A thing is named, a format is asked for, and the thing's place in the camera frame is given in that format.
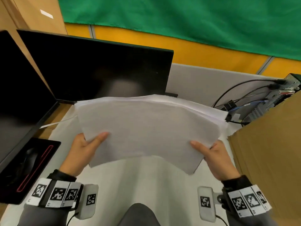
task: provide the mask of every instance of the gray sleeve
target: gray sleeve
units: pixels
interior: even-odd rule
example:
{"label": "gray sleeve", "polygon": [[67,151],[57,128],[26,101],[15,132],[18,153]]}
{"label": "gray sleeve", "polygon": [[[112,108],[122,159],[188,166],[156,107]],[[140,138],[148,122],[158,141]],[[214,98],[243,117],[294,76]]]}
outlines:
{"label": "gray sleeve", "polygon": [[69,211],[24,205],[18,226],[66,226]]}
{"label": "gray sleeve", "polygon": [[277,226],[278,224],[270,217],[269,213],[256,216],[239,218],[227,212],[229,226]]}

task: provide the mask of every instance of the monitor screen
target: monitor screen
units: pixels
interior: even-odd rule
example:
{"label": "monitor screen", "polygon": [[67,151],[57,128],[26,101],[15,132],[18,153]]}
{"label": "monitor screen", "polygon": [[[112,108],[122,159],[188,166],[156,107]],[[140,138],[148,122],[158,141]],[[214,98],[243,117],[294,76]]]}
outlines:
{"label": "monitor screen", "polygon": [[58,102],[8,31],[0,31],[0,47],[1,172]]}
{"label": "monitor screen", "polygon": [[18,33],[59,101],[165,93],[172,50],[36,31]]}

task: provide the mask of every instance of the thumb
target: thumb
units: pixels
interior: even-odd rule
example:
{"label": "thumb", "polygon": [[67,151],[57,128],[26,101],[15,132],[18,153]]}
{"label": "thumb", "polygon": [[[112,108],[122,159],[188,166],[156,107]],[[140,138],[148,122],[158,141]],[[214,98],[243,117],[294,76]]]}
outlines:
{"label": "thumb", "polygon": [[106,138],[108,137],[109,134],[110,134],[109,132],[103,132],[103,133],[100,133],[98,136],[95,137],[95,139],[94,139],[91,143],[89,143],[89,144],[87,145],[87,147],[88,147],[89,149],[95,151],[95,150],[99,147],[99,145],[100,145],[103,141],[106,140]]}
{"label": "thumb", "polygon": [[198,150],[199,152],[201,152],[205,157],[208,156],[210,154],[210,150],[208,148],[206,148],[203,144],[199,143],[198,141],[190,141],[190,145]]}

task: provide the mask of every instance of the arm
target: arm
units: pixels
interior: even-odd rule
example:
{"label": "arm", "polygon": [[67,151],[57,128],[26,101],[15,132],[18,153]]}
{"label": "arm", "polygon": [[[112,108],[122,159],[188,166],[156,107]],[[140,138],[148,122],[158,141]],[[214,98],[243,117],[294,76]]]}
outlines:
{"label": "arm", "polygon": [[[55,170],[48,178],[53,180],[75,182],[84,167],[93,158],[98,146],[109,133],[99,134],[92,142],[85,140],[84,134],[78,134],[73,140],[70,152],[59,170]],[[18,226],[66,226],[69,211],[66,209],[41,208],[24,205]]]}
{"label": "arm", "polygon": [[[205,156],[205,161],[214,177],[220,180],[225,188],[231,188],[233,191],[240,190],[252,183],[243,175],[241,176],[227,153],[222,141],[218,140],[208,149],[197,141],[191,141],[191,146],[201,152]],[[269,213],[263,213],[256,216],[239,218],[237,215],[231,214],[227,209],[227,218],[229,226],[276,226],[276,222],[272,220]]]}

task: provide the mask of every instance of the black mouse pad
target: black mouse pad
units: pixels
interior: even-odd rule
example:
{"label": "black mouse pad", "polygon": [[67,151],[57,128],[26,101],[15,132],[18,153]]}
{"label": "black mouse pad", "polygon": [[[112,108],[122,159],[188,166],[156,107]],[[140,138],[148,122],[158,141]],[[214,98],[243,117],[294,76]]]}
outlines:
{"label": "black mouse pad", "polygon": [[60,144],[31,138],[0,173],[0,202],[20,204]]}

